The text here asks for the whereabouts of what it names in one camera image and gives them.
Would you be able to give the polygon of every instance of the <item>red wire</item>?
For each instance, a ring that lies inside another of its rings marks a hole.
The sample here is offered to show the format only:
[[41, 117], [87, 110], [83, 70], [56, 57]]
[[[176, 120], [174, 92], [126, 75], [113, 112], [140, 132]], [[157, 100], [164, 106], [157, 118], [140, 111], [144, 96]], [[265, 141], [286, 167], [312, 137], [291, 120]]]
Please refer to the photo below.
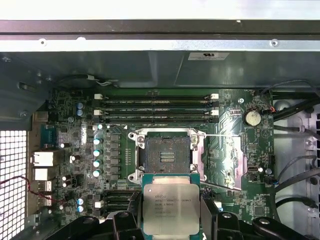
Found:
[[26, 183], [27, 183], [27, 192], [30, 192], [31, 194], [37, 195], [37, 196], [39, 196], [40, 198], [48, 199], [48, 200], [51, 200], [51, 201], [56, 202], [56, 203], [63, 203], [63, 202], [65, 202], [65, 200], [56, 200], [56, 199], [54, 199], [54, 198], [45, 196], [45, 195], [43, 195], [43, 194], [40, 193], [40, 192], [32, 191], [32, 190], [30, 189], [30, 181], [29, 181], [29, 179], [26, 178], [26, 177], [24, 177], [24, 176], [14, 176], [14, 177], [11, 177], [11, 178], [9, 178], [9, 179], [7, 179], [7, 180], [0, 181], [0, 185], [5, 184], [5, 183], [7, 183], [7, 182], [9, 182], [9, 181], [11, 181], [11, 180], [13, 180], [13, 179], [23, 179], [23, 180], [25, 180]]

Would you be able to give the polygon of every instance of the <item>cable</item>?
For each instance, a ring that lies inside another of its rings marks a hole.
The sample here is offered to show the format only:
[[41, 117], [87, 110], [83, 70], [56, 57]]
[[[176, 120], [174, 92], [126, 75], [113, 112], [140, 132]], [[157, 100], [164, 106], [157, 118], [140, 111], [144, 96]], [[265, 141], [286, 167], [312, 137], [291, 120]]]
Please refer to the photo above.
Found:
[[279, 223], [281, 223], [278, 210], [277, 210], [275, 189], [273, 189], [272, 192], [270, 193], [270, 204], [271, 204], [271, 210], [272, 210], [274, 219]]
[[288, 118], [288, 117], [295, 115], [303, 110], [309, 109], [317, 104], [320, 104], [319, 98], [302, 101], [294, 106], [285, 108], [285, 109], [277, 112], [276, 114], [274, 114], [273, 121], [276, 122], [276, 121]]
[[305, 196], [296, 196], [296, 197], [288, 197], [288, 198], [284, 198], [280, 201], [278, 201], [275, 205], [276, 207], [280, 207], [283, 204], [289, 203], [289, 202], [301, 202], [304, 205], [306, 205], [307, 207], [313, 208], [313, 209], [317, 209], [318, 205], [316, 204], [315, 201], [313, 201], [312, 199], [305, 197]]
[[113, 83], [110, 81], [98, 79], [95, 76], [89, 75], [89, 74], [73, 74], [73, 75], [64, 76], [63, 78], [55, 81], [54, 83], [55, 83], [55, 85], [59, 85], [62, 82], [70, 81], [73, 79], [86, 79], [86, 80], [90, 80], [90, 81], [95, 81], [97, 84], [99, 84], [100, 86], [103, 86], [103, 87], [108, 86], [108, 85], [113, 85]]
[[309, 130], [309, 129], [303, 129], [300, 127], [292, 127], [292, 126], [279, 126], [279, 125], [273, 125], [273, 129], [279, 130], [279, 131], [285, 131], [285, 132], [293, 132], [293, 133], [306, 133], [320, 141], [320, 135]]
[[279, 173], [277, 180], [280, 181], [282, 175], [285, 173], [285, 171], [294, 163], [298, 162], [301, 159], [312, 159], [311, 162], [311, 166], [313, 169], [316, 168], [315, 162], [317, 160], [317, 156], [316, 155], [305, 155], [305, 156], [297, 156], [294, 159], [292, 159], [291, 161], [289, 161], [287, 163], [287, 165], [284, 167], [284, 169], [282, 169], [282, 171]]
[[265, 94], [268, 90], [274, 89], [274, 88], [279, 87], [281, 85], [292, 84], [292, 83], [306, 83], [306, 84], [308, 84], [312, 88], [312, 91], [320, 98], [320, 91], [318, 91], [318, 89], [315, 86], [313, 86], [308, 80], [305, 80], [305, 79], [293, 79], [293, 80], [281, 81], [279, 83], [273, 84], [273, 85], [268, 86], [265, 89], [263, 89], [262, 92], [260, 93], [260, 96]]
[[30, 192], [31, 194], [37, 195], [37, 196], [39, 196], [39, 197], [41, 197], [41, 198], [45, 198], [45, 199], [51, 200], [51, 201], [56, 202], [56, 203], [66, 202], [66, 200], [64, 200], [64, 199], [63, 199], [63, 200], [56, 200], [56, 199], [54, 199], [54, 198], [45, 196], [45, 195], [43, 195], [43, 194], [40, 193], [40, 192], [32, 191], [32, 190], [30, 189], [31, 186], [30, 186], [30, 181], [29, 181], [29, 179], [26, 178], [26, 177], [24, 177], [24, 176], [14, 176], [14, 177], [11, 177], [11, 178], [9, 178], [9, 179], [7, 179], [7, 180], [0, 181], [0, 185], [5, 184], [5, 183], [7, 183], [7, 182], [9, 182], [9, 181], [11, 181], [11, 180], [13, 180], [13, 179], [23, 179], [23, 180], [25, 180], [26, 183], [27, 183], [27, 192]]
[[280, 185], [278, 185], [274, 189], [274, 191], [277, 193], [277, 192], [281, 191], [282, 189], [291, 186], [292, 184], [301, 182], [305, 179], [309, 179], [309, 178], [316, 176], [318, 174], [320, 174], [320, 167], [311, 169], [309, 171], [305, 171], [303, 173], [300, 173], [300, 174], [293, 176], [293, 177], [289, 178], [288, 180], [282, 182]]

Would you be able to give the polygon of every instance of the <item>blue capacitor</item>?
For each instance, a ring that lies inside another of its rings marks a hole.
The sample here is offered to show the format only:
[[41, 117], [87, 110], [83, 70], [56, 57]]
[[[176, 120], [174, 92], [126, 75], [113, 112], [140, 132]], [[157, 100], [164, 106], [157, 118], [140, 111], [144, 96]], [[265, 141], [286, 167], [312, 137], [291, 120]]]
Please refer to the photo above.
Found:
[[81, 117], [84, 114], [84, 111], [82, 111], [81, 109], [76, 111], [76, 114]]
[[76, 203], [77, 203], [78, 205], [83, 205], [83, 204], [85, 203], [85, 198], [84, 198], [84, 197], [78, 198], [78, 200], [76, 201]]
[[77, 109], [83, 109], [83, 108], [84, 108], [84, 104], [83, 104], [82, 102], [78, 102], [78, 103], [76, 104], [76, 108], [77, 108]]
[[76, 210], [77, 210], [79, 213], [82, 213], [82, 212], [85, 210], [85, 208], [84, 208], [83, 206], [78, 206], [78, 207], [76, 208]]

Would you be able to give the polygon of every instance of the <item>black cable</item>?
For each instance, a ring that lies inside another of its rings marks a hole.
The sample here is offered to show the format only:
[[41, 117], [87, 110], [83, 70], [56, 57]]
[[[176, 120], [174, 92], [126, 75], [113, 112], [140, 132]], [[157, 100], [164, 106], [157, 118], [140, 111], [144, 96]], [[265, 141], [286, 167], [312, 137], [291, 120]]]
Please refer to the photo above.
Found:
[[284, 172], [294, 163], [298, 162], [299, 160], [301, 159], [311, 159], [311, 167], [313, 169], [316, 168], [316, 165], [315, 165], [315, 162], [317, 160], [317, 156], [316, 155], [305, 155], [305, 156], [297, 156], [295, 157], [294, 159], [292, 159], [291, 161], [289, 161], [287, 163], [287, 165], [285, 165], [285, 167], [282, 169], [282, 171], [279, 173], [278, 177], [277, 177], [277, 180], [280, 181], [282, 175], [284, 174]]
[[293, 99], [293, 100], [302, 100], [302, 99], [319, 99], [314, 92], [295, 92], [295, 91], [274, 91], [272, 92], [273, 100], [284, 100], [284, 99]]
[[288, 118], [288, 117], [295, 115], [303, 110], [309, 109], [317, 104], [320, 104], [319, 98], [302, 101], [294, 106], [285, 108], [285, 109], [277, 112], [276, 114], [274, 114], [273, 121], [276, 122], [276, 121]]
[[293, 184], [296, 184], [296, 183], [301, 182], [303, 180], [309, 179], [309, 178], [316, 176], [318, 174], [320, 174], [320, 167], [311, 169], [309, 171], [305, 171], [303, 173], [300, 173], [300, 174], [293, 176], [293, 177], [289, 178], [288, 180], [282, 182], [280, 185], [278, 185], [274, 189], [274, 191], [277, 193], [277, 192], [281, 191], [282, 189], [285, 189]]
[[260, 93], [260, 95], [262, 96], [268, 90], [277, 88], [277, 87], [279, 87], [281, 85], [292, 84], [292, 83], [306, 83], [306, 84], [308, 84], [311, 87], [312, 91], [320, 98], [320, 91], [318, 91], [318, 89], [315, 86], [313, 86], [308, 80], [305, 80], [305, 79], [293, 79], [293, 80], [287, 80], [287, 81], [278, 82], [276, 84], [273, 84], [273, 85], [268, 86], [265, 89], [263, 89], [262, 92]]
[[278, 210], [277, 210], [275, 188], [272, 189], [272, 192], [270, 193], [270, 204], [271, 204], [271, 211], [273, 213], [274, 219], [279, 223], [281, 223]]
[[293, 132], [293, 133], [306, 133], [309, 134], [310, 136], [314, 137], [318, 141], [320, 141], [320, 135], [309, 130], [305, 129], [304, 132], [300, 132], [299, 127], [292, 127], [292, 126], [279, 126], [279, 125], [273, 125], [273, 129], [279, 130], [279, 131], [284, 131], [284, 132]]
[[289, 203], [289, 202], [301, 202], [304, 205], [306, 205], [307, 207], [310, 207], [313, 209], [318, 208], [318, 205], [316, 204], [316, 202], [306, 196], [295, 196], [295, 197], [284, 198], [284, 199], [278, 201], [275, 205], [278, 208], [281, 205]]

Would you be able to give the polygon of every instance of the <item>chip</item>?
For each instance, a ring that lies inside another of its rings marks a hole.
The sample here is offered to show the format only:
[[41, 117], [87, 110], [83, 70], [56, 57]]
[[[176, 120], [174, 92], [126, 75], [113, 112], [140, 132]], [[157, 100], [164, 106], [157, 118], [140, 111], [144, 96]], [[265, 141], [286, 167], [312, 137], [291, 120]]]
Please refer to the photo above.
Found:
[[255, 206], [254, 207], [254, 215], [255, 216], [264, 216], [265, 215], [265, 207], [264, 206]]
[[88, 183], [88, 189], [94, 189], [95, 186], [96, 186], [95, 183], [90, 183], [90, 182]]
[[147, 137], [146, 173], [189, 173], [190, 137]]

